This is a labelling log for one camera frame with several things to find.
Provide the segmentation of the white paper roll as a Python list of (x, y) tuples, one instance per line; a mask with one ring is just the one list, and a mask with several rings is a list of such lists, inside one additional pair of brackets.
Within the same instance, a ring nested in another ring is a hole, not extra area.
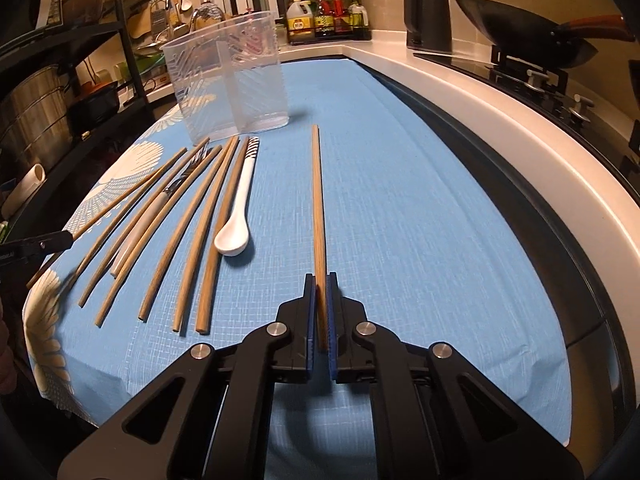
[(26, 200), (40, 188), (44, 180), (46, 180), (46, 172), (43, 166), (41, 164), (32, 166), (2, 204), (1, 217), (4, 220), (10, 220)]

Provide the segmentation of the black wok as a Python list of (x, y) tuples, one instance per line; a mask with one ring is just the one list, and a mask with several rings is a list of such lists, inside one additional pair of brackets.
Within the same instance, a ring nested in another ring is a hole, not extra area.
[(544, 68), (573, 68), (598, 49), (593, 39), (634, 42), (620, 14), (578, 18), (562, 24), (494, 0), (456, 0), (471, 23), (500, 50)]

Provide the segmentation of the yellow oil jug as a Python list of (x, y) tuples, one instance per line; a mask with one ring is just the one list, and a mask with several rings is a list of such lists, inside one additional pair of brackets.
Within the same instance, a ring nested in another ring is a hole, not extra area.
[(290, 44), (314, 39), (314, 14), (307, 1), (292, 0), (286, 11), (286, 28)]

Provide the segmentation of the black shelving unit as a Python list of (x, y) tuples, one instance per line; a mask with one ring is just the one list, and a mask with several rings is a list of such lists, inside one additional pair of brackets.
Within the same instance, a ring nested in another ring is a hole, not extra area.
[(62, 214), (72, 209), (70, 199), (76, 186), (86, 192), (98, 180), (96, 170), (90, 169), (89, 165), (113, 146), (122, 152), (152, 124), (152, 106), (144, 92), (127, 30), (130, 12), (141, 6), (141, 1), (128, 4), (124, 0), (111, 0), (108, 10), (115, 15), (110, 22), (31, 32), (22, 41), (16, 40), (12, 46), (1, 49), (1, 95), (4, 98), (26, 77), (50, 65), (58, 68), (58, 76), (70, 85), (72, 95), (78, 96), (78, 66), (112, 38), (119, 40), (129, 70), (129, 77), (117, 88), (134, 89), (134, 96), (121, 110), (92, 129), (87, 139), (74, 139), (60, 161), (46, 172), (43, 184), (9, 221), (10, 240), (62, 226)]

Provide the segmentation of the chrome kitchen faucet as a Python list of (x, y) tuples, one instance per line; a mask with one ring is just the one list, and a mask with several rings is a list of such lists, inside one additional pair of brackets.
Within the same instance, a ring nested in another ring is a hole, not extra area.
[(195, 32), (219, 24), (226, 18), (226, 14), (216, 3), (205, 1), (193, 11), (190, 19), (190, 31)]

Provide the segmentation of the black gas stove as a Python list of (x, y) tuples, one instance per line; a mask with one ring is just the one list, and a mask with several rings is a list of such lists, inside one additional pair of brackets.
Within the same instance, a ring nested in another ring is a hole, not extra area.
[(565, 70), (546, 68), (506, 55), (496, 46), (488, 55), (416, 51), (417, 58), (451, 67), (484, 80), (559, 126), (590, 151), (616, 179), (639, 189), (639, 141), (629, 142), (629, 120), (604, 100), (568, 78)]

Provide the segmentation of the blue patterned table mat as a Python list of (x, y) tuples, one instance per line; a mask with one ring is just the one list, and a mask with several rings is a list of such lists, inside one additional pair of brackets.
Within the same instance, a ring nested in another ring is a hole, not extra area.
[[(286, 63), (290, 121), (262, 136), (247, 220), (252, 239), (221, 263), (207, 341), (236, 344), (297, 297), (314, 267), (310, 130), (321, 139), (326, 254), (342, 293), (401, 340), (444, 340), (559, 441), (570, 437), (570, 371), (560, 324), (524, 248), (457, 156), (415, 112), (347, 58)], [(101, 207), (188, 144), (171, 110), (107, 171), (67, 221), (77, 232)], [(104, 324), (94, 319), (112, 279), (86, 304), (85, 270), (103, 220), (43, 274), (23, 310), (40, 393), (99, 425), (200, 335), (172, 330), (192, 235), (186, 234), (149, 318), (138, 312), (180, 200), (145, 247)]]

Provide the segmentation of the white handled fork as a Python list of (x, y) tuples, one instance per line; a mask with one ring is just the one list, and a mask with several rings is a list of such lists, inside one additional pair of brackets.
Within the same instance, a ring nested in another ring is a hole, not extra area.
[(180, 174), (179, 177), (176, 177), (168, 185), (166, 185), (160, 191), (160, 194), (158, 194), (154, 198), (152, 203), (150, 203), (149, 206), (146, 207), (145, 211), (143, 211), (142, 216), (134, 222), (134, 226), (128, 233), (125, 240), (119, 246), (118, 253), (116, 254), (114, 262), (111, 266), (110, 273), (113, 278), (116, 278), (118, 272), (126, 262), (132, 250), (136, 247), (137, 242), (140, 240), (144, 232), (148, 229), (163, 206), (171, 198), (171, 195), (174, 194), (178, 190), (178, 188), (180, 188), (180, 185), (182, 185), (186, 178), (189, 177), (190, 174), (192, 174), (192, 172), (206, 157), (207, 154), (208, 144), (204, 144), (191, 158), (190, 162), (186, 165), (186, 168), (184, 168), (182, 174)]

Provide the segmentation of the black spice rack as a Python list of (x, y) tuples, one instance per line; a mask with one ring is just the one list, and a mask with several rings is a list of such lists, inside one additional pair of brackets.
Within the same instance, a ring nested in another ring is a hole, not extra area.
[[(286, 28), (286, 11), (292, 0), (283, 0)], [(372, 37), (369, 13), (361, 0), (303, 0), (307, 1), (314, 14), (314, 39), (301, 44), (315, 44), (334, 40), (370, 40)]]

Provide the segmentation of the black electric kettle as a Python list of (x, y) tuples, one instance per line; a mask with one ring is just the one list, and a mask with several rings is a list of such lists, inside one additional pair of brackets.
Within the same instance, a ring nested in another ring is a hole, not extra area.
[(449, 0), (404, 0), (404, 23), (409, 49), (452, 52)]

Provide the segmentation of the clear plastic utensil holder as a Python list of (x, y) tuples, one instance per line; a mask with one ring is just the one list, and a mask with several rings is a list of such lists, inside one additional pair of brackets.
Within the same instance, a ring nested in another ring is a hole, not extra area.
[(244, 14), (189, 32), (164, 44), (162, 51), (193, 144), (288, 123), (272, 12)]

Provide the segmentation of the stainless steel pot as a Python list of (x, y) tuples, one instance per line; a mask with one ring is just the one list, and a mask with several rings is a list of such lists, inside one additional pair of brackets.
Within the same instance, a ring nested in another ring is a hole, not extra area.
[(1, 103), (1, 149), (21, 172), (37, 164), (54, 167), (73, 143), (58, 66), (24, 79)]

